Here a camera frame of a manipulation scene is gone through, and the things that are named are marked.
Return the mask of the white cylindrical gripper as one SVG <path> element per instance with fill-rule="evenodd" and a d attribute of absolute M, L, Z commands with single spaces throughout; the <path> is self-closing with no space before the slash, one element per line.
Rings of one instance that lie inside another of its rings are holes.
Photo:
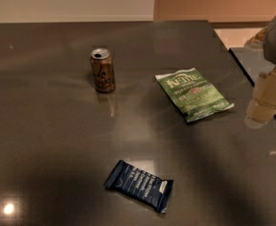
<path fill-rule="evenodd" d="M 264 58 L 276 65 L 276 15 L 267 27 Z M 246 111 L 247 124 L 266 124 L 276 114 L 276 67 L 269 73 L 259 73 Z"/>

